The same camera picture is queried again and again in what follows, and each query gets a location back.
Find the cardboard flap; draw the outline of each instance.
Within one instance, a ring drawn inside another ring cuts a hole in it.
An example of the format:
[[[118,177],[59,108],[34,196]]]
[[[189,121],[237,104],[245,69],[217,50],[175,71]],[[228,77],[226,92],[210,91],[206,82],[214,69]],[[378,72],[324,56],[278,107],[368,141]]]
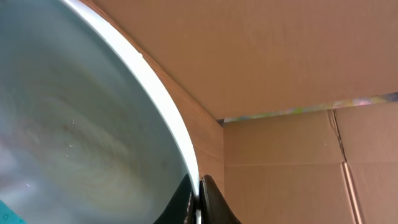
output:
[[[225,186],[242,223],[354,223],[340,164],[226,167]]]
[[[348,163],[398,162],[398,103],[337,109]]]
[[[364,223],[397,223],[398,163],[354,163],[349,166]]]
[[[216,118],[398,89],[396,0],[94,2]]]
[[[225,165],[343,161],[327,111],[226,123]]]

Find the cardboard seam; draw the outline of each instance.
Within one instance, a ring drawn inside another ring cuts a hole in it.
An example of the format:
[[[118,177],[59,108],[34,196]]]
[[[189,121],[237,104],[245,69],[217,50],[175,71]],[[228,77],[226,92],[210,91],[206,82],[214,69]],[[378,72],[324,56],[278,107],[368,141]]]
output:
[[[353,180],[351,177],[351,172],[349,171],[347,162],[343,162],[342,167],[343,167],[343,173],[344,173],[344,178],[345,178],[345,182],[346,182],[346,189],[348,192],[349,202],[351,204],[351,211],[353,213],[355,223],[363,224],[362,218],[361,218],[361,212],[360,212],[360,208],[359,208],[359,203],[356,199],[354,183],[353,183]]]
[[[336,134],[341,153],[343,154],[344,162],[347,162],[347,157],[346,157],[346,153],[344,151],[343,141],[341,140],[340,130],[338,128],[338,123],[337,123],[337,118],[336,118],[336,110],[335,109],[328,110],[328,117],[329,117],[329,122],[330,122],[331,128],[334,130],[334,132]]]
[[[137,42],[136,40],[133,40],[132,36],[128,35],[126,31],[124,31],[124,29],[111,17],[109,16],[104,10],[102,10],[102,8],[100,8],[99,5],[97,5],[97,3],[94,2],[94,0],[79,0],[81,3],[85,4],[87,7],[89,7],[91,10],[93,10],[95,13],[97,13],[99,16],[101,16],[104,20],[106,20],[106,22],[108,22],[109,24],[111,24],[140,54],[142,54],[142,57],[144,58],[144,60],[149,64],[149,66],[151,67],[151,69],[153,69],[153,71],[155,72],[155,74],[159,77],[158,73],[165,73],[167,74],[167,76],[174,81],[183,91],[185,91],[190,97],[192,97],[192,99],[198,103],[210,116],[211,118],[213,118],[213,120],[216,120],[216,116],[200,101],[198,101],[198,99],[196,97],[193,96],[193,94],[191,94],[188,89],[186,89],[183,85],[181,85],[180,82],[178,82],[178,80],[173,77],[171,75],[170,71],[167,71],[164,66],[161,66],[161,64],[159,64],[155,58],[149,53],[148,50],[146,50],[142,44],[140,44],[139,42]],[[161,80],[161,82],[163,83],[163,85],[166,87],[166,85],[164,84],[163,79],[161,79],[159,77],[159,79]]]

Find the reflective surface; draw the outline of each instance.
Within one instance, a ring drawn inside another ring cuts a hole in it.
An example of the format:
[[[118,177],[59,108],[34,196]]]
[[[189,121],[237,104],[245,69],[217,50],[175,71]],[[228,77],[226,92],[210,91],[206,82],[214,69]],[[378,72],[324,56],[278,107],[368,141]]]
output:
[[[184,161],[115,53],[58,1],[0,1],[0,200],[27,223],[154,223]]]

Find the teal object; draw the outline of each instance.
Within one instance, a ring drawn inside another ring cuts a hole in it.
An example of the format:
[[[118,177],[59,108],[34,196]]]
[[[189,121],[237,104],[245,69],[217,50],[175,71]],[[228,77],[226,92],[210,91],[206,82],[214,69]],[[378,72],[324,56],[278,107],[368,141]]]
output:
[[[0,201],[0,224],[26,224],[26,222]]]

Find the cardboard edge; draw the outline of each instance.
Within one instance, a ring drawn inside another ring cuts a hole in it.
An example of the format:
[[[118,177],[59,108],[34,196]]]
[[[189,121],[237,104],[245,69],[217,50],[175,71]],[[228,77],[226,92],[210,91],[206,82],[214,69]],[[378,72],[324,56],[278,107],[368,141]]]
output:
[[[346,191],[347,191],[347,194],[349,197],[349,202],[351,204],[351,212],[353,215],[353,219],[356,224],[363,224],[359,203],[356,199],[356,192],[355,192],[355,188],[354,188],[353,179],[352,179],[351,172],[349,170],[347,162],[343,162],[341,164],[341,168],[342,168],[343,175],[345,178]]]
[[[336,110],[328,110],[328,116],[330,119],[330,123],[331,123],[331,128],[334,130],[337,140],[338,140],[338,144],[340,146],[340,151],[343,155],[343,159],[344,162],[347,162],[347,157],[346,157],[346,153],[344,150],[344,145],[343,145],[343,140],[341,139],[341,135],[340,135],[340,129],[338,128],[338,123],[337,123],[337,117],[336,117]]]

